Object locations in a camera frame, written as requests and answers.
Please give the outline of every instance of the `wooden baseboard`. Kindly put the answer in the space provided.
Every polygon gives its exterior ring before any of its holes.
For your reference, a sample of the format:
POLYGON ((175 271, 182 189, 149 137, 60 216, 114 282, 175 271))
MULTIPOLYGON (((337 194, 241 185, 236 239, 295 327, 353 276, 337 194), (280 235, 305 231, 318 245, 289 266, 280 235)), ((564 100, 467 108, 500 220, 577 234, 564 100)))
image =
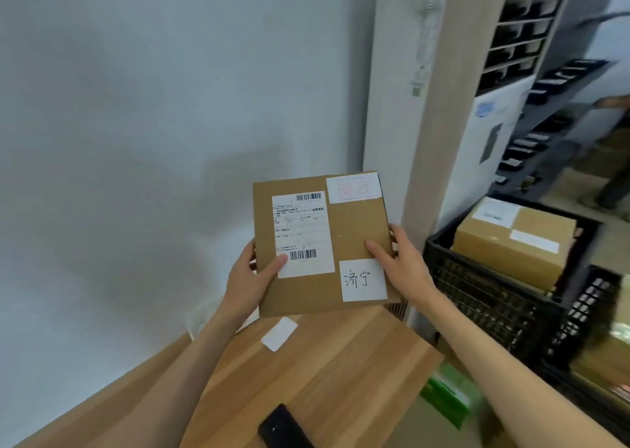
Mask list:
POLYGON ((14 448, 83 447, 122 419, 190 345, 182 335, 158 354, 115 380, 14 448))

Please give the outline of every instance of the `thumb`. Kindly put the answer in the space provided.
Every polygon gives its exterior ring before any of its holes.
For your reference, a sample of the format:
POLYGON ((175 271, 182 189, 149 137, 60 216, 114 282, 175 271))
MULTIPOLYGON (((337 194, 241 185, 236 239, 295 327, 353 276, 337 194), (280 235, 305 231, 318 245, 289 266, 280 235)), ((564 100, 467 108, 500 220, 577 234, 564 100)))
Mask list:
POLYGON ((262 272, 258 273, 258 276, 264 281, 265 287, 272 281, 273 276, 278 274, 280 269, 284 267, 287 261, 288 256, 286 254, 280 254, 276 259, 271 261, 262 272))
POLYGON ((389 273, 389 271, 394 269, 396 261, 385 252, 385 249, 383 249, 380 244, 374 241, 366 241, 366 247, 367 250, 374 255, 379 264, 381 264, 383 269, 385 269, 385 272, 389 273))

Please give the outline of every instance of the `barcode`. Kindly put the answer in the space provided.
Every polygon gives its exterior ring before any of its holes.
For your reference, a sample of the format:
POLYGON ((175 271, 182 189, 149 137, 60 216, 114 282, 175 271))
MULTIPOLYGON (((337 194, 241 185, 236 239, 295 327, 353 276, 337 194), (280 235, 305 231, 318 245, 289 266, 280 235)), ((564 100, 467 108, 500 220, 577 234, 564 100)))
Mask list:
POLYGON ((295 261, 296 259, 311 259, 313 257, 317 257, 317 251, 315 249, 291 251, 289 252, 289 256, 291 257, 291 261, 295 261))
POLYGON ((298 201, 307 201, 309 199, 321 199, 321 193, 304 193, 304 194, 296 194, 295 198, 298 201))

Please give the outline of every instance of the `hand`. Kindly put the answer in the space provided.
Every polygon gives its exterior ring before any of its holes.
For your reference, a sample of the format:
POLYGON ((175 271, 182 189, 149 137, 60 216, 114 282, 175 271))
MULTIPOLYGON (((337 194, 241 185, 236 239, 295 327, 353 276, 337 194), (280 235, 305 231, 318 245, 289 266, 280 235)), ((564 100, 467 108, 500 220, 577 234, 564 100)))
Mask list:
POLYGON ((394 259, 374 241, 366 241, 366 247, 385 269, 390 281, 403 297, 420 308, 426 308, 431 296, 439 294, 429 269, 420 252, 407 238, 407 234, 395 224, 389 225, 394 233, 392 240, 398 243, 398 258, 394 259))
POLYGON ((267 285, 288 261, 288 256, 281 254, 264 270, 254 274, 253 269, 256 269, 256 264, 252 261, 255 258, 256 245, 252 239, 232 266, 227 278, 225 295, 217 309, 217 314, 233 322, 236 328, 239 328, 258 307, 267 290, 267 285))

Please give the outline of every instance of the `green object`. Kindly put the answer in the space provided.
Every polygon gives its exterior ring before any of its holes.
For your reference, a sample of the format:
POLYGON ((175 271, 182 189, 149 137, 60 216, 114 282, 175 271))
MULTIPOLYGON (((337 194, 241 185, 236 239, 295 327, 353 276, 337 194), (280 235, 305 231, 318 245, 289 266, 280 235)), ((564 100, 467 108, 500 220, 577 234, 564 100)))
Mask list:
POLYGON ((473 382, 447 363, 442 364, 431 376, 420 396, 458 430, 462 429, 464 420, 471 412, 472 401, 482 397, 473 382))

